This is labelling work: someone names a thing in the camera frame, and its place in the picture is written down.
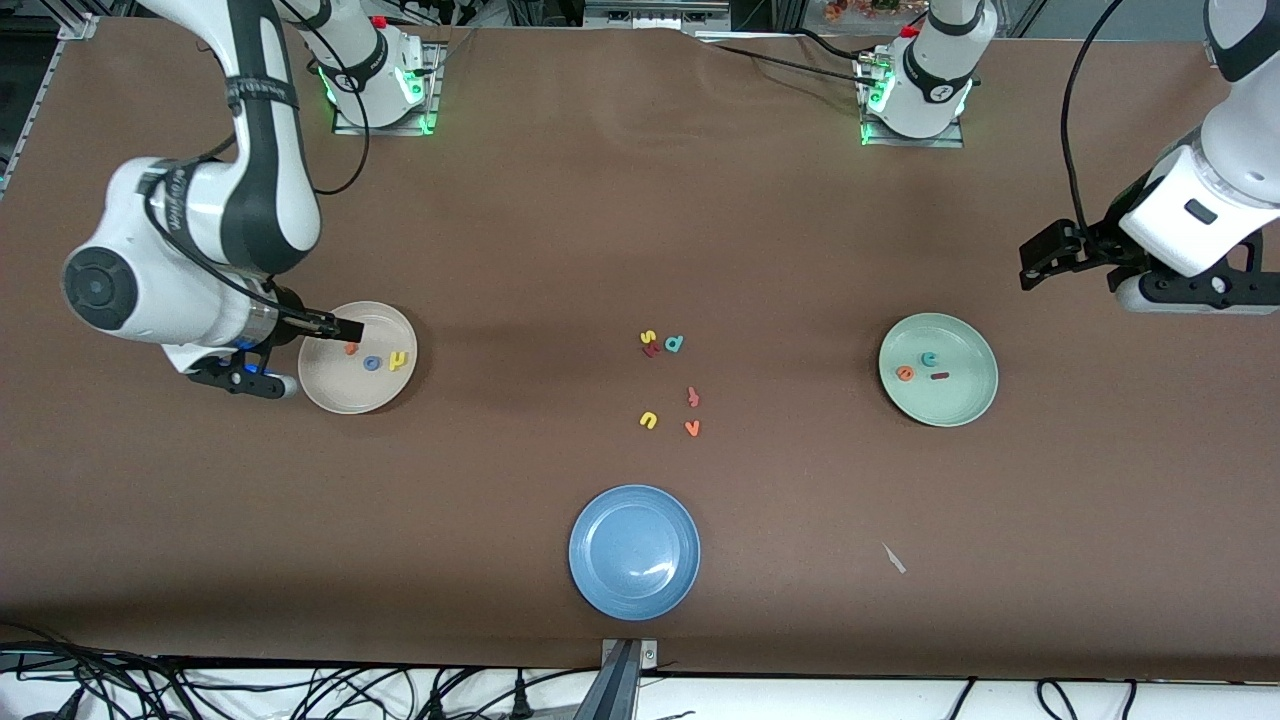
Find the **beige round plate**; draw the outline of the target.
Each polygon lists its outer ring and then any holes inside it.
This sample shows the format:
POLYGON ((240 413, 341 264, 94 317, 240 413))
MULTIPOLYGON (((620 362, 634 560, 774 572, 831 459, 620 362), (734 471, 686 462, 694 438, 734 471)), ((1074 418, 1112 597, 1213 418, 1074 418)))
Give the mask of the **beige round plate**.
POLYGON ((375 411, 393 401, 410 383, 420 359, 419 338, 410 319, 398 309, 376 301, 355 301, 334 310, 337 316, 362 322, 364 338, 355 356, 344 354, 348 342, 308 337, 298 354, 298 378, 303 392, 319 406, 337 414, 375 411), (388 369, 388 355, 406 351, 410 360, 398 372, 388 369), (378 372, 366 372, 362 360, 379 356, 378 372))

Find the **green round plate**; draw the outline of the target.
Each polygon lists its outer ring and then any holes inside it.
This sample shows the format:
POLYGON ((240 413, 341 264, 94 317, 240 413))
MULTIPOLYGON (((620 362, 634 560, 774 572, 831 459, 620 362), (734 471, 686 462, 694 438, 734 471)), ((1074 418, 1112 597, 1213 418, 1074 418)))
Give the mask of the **green round plate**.
POLYGON ((980 418, 998 389, 998 364, 986 337, 964 320, 941 313, 919 313, 896 322, 881 341, 877 369, 890 401, 906 416, 929 427, 963 427, 980 418), (936 352, 938 365, 920 364, 936 352), (911 382, 895 369, 915 368, 911 382), (933 373, 950 378, 932 380, 933 373))

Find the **brown table cover sheet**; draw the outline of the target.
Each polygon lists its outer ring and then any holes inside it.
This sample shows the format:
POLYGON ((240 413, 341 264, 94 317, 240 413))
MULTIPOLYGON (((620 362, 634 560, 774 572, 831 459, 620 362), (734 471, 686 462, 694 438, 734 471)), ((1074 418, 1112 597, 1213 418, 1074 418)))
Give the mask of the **brown table cover sheet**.
POLYGON ((964 147, 933 150, 861 146, 833 79, 668 29, 463 33, 436 133, 375 138, 284 278, 417 329, 406 391, 339 416, 197 386, 67 306, 110 174, 230 131, 192 35, 104 20, 0 201, 0 637, 571 667, 640 635, 677 671, 1280 682, 1280 313, 1018 284, 1070 208, 1075 51, 992 45, 964 147), (881 341, 919 313, 992 347, 977 420, 887 397, 881 341), (682 348, 648 357, 649 329, 682 348), (701 539, 648 623, 567 557, 628 484, 701 539))

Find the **blue round plate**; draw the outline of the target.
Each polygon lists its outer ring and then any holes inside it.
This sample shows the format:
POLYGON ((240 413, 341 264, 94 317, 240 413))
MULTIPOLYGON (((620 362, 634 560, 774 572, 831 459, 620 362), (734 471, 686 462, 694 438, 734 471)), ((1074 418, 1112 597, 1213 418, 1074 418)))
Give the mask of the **blue round plate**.
POLYGON ((596 611, 648 623, 676 609, 701 566, 691 512, 654 486, 617 486, 589 501, 570 532, 570 575, 596 611))

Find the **grey metal box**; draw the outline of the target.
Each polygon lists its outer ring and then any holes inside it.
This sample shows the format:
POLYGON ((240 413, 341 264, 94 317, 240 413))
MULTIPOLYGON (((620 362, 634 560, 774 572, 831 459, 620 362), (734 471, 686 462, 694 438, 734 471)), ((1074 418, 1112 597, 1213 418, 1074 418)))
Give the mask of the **grey metal box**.
POLYGON ((582 27, 590 29, 730 32, 731 20, 730 0, 584 0, 582 9, 582 27))

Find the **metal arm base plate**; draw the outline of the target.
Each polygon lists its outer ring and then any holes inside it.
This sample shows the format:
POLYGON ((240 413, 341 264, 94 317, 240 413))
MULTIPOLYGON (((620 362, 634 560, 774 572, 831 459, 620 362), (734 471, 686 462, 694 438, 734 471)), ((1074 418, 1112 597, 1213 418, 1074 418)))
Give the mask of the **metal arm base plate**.
POLYGON ((861 85, 858 90, 858 106, 860 111, 861 143, 884 145, 900 147, 925 147, 925 149, 961 149, 963 128, 960 115, 965 109, 965 97, 969 88, 960 94, 960 100, 951 110, 948 124, 937 135, 924 138, 915 138, 899 133, 888 122, 881 117, 878 110, 883 110, 887 97, 904 82, 896 79, 892 69, 892 58, 884 50, 887 45, 874 46, 870 51, 861 51, 851 61, 856 79, 869 79, 869 85, 861 85))
POLYGON ((365 94, 362 99, 376 118, 384 115, 381 106, 387 104, 401 105, 404 114, 384 126, 371 126, 369 131, 374 136, 428 137, 435 133, 438 124, 448 47, 415 36, 406 36, 399 46, 396 61, 399 88, 392 96, 370 97, 365 94))

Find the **aluminium frame profile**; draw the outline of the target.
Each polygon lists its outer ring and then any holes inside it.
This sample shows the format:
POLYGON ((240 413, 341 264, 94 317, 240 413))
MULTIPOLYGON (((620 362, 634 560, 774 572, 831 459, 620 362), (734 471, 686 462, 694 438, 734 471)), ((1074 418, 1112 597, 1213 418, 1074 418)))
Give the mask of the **aluminium frame profile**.
POLYGON ((0 199, 67 44, 91 37, 110 12, 99 0, 0 0, 0 199))

